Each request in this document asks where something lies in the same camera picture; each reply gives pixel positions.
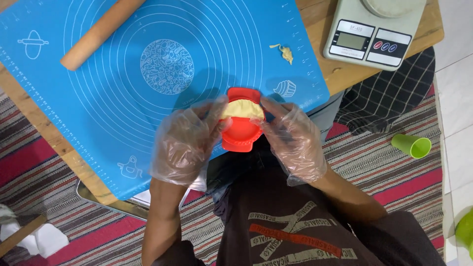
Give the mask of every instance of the green container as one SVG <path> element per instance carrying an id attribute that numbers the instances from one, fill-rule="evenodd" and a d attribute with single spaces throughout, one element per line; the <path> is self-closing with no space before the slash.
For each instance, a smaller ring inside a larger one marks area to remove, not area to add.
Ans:
<path id="1" fill-rule="evenodd" d="M 470 258 L 473 259 L 473 209 L 456 225 L 455 237 L 470 251 Z"/>
<path id="2" fill-rule="evenodd" d="M 423 158 L 432 148 L 432 142 L 428 138 L 404 134 L 395 135 L 391 144 L 415 159 Z"/>

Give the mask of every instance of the metal baking tray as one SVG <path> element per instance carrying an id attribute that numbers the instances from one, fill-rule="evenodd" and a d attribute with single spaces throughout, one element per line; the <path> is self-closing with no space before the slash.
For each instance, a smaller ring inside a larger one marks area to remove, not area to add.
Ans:
<path id="1" fill-rule="evenodd" d="M 81 182 L 80 179 L 77 179 L 76 184 L 77 196 L 87 202 L 112 210 L 114 212 L 119 212 L 134 217 L 136 219 L 140 219 L 145 222 L 148 219 L 149 202 L 151 198 L 149 190 L 135 195 L 134 197 L 126 201 L 119 200 L 109 205 L 103 205 L 97 200 L 97 198 L 95 198 L 95 196 L 84 185 L 84 183 Z M 189 194 L 189 191 L 190 189 L 187 189 L 187 191 L 185 192 L 184 197 L 182 198 L 179 204 L 179 209 L 181 209 L 182 205 L 184 204 L 184 201 L 187 195 Z"/>

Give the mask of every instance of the plastic glove on hand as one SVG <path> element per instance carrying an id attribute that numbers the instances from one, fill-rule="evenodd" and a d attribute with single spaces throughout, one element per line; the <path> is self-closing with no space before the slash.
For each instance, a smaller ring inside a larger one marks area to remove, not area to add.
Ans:
<path id="1" fill-rule="evenodd" d="M 323 177 L 327 171 L 320 130 L 297 105 L 280 104 L 272 99 L 261 98 L 264 109 L 275 118 L 271 123 L 258 123 L 271 145 L 271 151 L 279 159 L 288 174 L 288 185 L 311 183 Z"/>
<path id="2" fill-rule="evenodd" d="M 159 180 L 205 191 L 206 172 L 214 145 L 231 120 L 219 122 L 228 105 L 222 95 L 163 119 L 155 138 L 149 174 Z"/>

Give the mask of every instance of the blue silicone baking mat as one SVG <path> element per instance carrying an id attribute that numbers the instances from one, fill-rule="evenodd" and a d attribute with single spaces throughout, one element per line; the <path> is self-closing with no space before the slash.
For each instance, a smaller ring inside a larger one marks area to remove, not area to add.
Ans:
<path id="1" fill-rule="evenodd" d="M 121 200 L 148 189 L 155 131 L 177 108 L 234 86 L 306 111 L 330 96 L 291 0 L 148 0 L 66 70 L 61 57 L 114 3 L 19 0 L 0 14 L 0 60 Z"/>

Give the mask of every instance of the red striped carpet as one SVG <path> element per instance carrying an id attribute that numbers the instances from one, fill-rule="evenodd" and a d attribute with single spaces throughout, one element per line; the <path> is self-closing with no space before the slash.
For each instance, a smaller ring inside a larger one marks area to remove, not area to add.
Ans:
<path id="1" fill-rule="evenodd" d="M 373 195 L 389 211 L 416 216 L 440 253 L 442 170 L 432 94 L 393 125 L 393 132 L 427 136 L 432 152 L 414 160 L 392 148 L 393 133 L 352 136 L 336 124 L 324 147 L 342 176 Z M 18 215 L 44 213 L 70 244 L 47 259 L 14 248 L 3 259 L 15 266 L 140 265 L 144 222 L 85 203 L 75 196 L 77 177 L 5 95 L 0 94 L 0 203 Z M 183 238 L 211 265 L 223 232 L 208 197 L 191 193 L 181 211 Z"/>

